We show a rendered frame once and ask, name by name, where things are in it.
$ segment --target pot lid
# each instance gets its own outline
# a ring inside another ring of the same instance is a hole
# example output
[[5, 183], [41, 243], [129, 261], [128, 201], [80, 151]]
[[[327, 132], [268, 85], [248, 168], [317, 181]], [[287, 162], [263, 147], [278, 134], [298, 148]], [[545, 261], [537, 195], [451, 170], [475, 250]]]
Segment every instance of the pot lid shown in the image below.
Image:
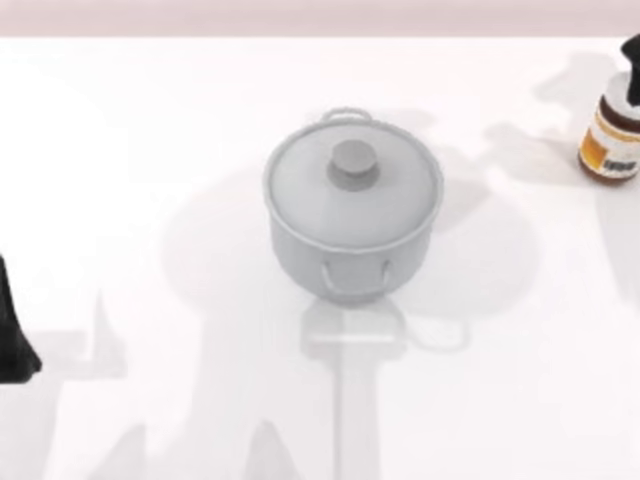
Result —
[[428, 226], [442, 198], [433, 155], [361, 110], [328, 112], [285, 140], [265, 174], [275, 219], [305, 240], [376, 248]]

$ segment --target gray pot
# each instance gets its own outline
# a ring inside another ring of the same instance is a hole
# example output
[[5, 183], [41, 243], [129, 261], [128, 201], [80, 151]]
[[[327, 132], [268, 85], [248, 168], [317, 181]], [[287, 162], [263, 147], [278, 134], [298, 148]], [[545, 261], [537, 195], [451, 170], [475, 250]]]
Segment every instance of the gray pot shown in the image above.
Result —
[[315, 295], [357, 304], [395, 290], [420, 268], [443, 178], [412, 135], [341, 108], [275, 150], [264, 189], [284, 270]]

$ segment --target black object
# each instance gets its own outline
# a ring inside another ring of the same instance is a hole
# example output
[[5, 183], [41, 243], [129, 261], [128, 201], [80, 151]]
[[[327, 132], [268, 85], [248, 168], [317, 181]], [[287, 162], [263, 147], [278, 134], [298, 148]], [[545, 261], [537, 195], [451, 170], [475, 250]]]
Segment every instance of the black object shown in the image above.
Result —
[[42, 361], [18, 323], [7, 269], [0, 256], [0, 384], [26, 383], [40, 370]]
[[625, 42], [622, 53], [633, 65], [627, 100], [632, 106], [637, 107], [640, 106], [640, 34]]

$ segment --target pot rim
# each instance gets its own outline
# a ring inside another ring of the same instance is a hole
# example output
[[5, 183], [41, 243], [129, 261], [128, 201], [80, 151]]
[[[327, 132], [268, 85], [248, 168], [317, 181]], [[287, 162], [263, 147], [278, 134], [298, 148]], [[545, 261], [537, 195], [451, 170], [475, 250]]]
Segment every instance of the pot rim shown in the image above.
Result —
[[[308, 235], [305, 235], [299, 230], [296, 230], [280, 214], [280, 211], [278, 210], [278, 207], [276, 206], [273, 200], [273, 192], [271, 188], [272, 187], [271, 177], [275, 168], [278, 165], [279, 160], [282, 157], [282, 153], [287, 148], [289, 148], [294, 142], [304, 137], [305, 135], [309, 134], [310, 132], [313, 132], [320, 128], [324, 128], [327, 125], [334, 125], [334, 126], [353, 125], [354, 123], [361, 124], [361, 125], [371, 125], [371, 126], [381, 128], [383, 130], [390, 131], [391, 133], [394, 133], [400, 137], [403, 137], [405, 140], [413, 144], [418, 149], [418, 151], [422, 154], [421, 156], [423, 160], [427, 162], [431, 167], [432, 173], [434, 175], [435, 184], [436, 184], [435, 185], [436, 199], [435, 199], [434, 206], [429, 212], [429, 214], [425, 215], [423, 220], [415, 229], [413, 229], [412, 231], [410, 231], [409, 233], [407, 233], [406, 235], [400, 238], [392, 240], [391, 242], [381, 243], [380, 245], [374, 245], [369, 247], [352, 247], [352, 246], [347, 247], [347, 246], [331, 245], [328, 243], [324, 243], [320, 240], [317, 240], [315, 238], [312, 238]], [[295, 237], [296, 239], [300, 240], [301, 242], [307, 245], [316, 247], [324, 251], [328, 251], [331, 253], [346, 253], [346, 254], [356, 254], [356, 255], [379, 253], [385, 250], [393, 249], [419, 236], [427, 228], [429, 228], [429, 226], [431, 226], [431, 224], [435, 220], [435, 217], [437, 216], [438, 212], [440, 211], [440, 207], [442, 206], [442, 200], [444, 197], [444, 177], [442, 175], [442, 170], [440, 168], [438, 161], [435, 159], [434, 155], [427, 148], [427, 146], [418, 138], [416, 138], [413, 134], [409, 133], [408, 131], [400, 127], [396, 127], [395, 125], [391, 125], [389, 123], [382, 122], [380, 120], [369, 119], [369, 118], [350, 117], [350, 118], [335, 118], [335, 119], [329, 119], [329, 120], [322, 120], [295, 131], [294, 133], [289, 135], [284, 141], [282, 141], [269, 157], [269, 160], [267, 161], [267, 166], [262, 176], [262, 183], [263, 183], [264, 200], [271, 214], [271, 218], [275, 220], [290, 235], [292, 235], [293, 237]]]

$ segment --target white table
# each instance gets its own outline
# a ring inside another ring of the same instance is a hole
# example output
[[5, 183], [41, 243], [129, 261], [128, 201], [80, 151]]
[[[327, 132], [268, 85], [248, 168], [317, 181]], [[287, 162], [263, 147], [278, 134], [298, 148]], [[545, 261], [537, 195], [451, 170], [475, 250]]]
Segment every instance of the white table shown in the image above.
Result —
[[[620, 43], [2, 41], [0, 251], [46, 369], [0, 390], [0, 477], [638, 478], [640, 183], [575, 164]], [[260, 174], [345, 104], [447, 191], [336, 366], [342, 313], [279, 269]]]

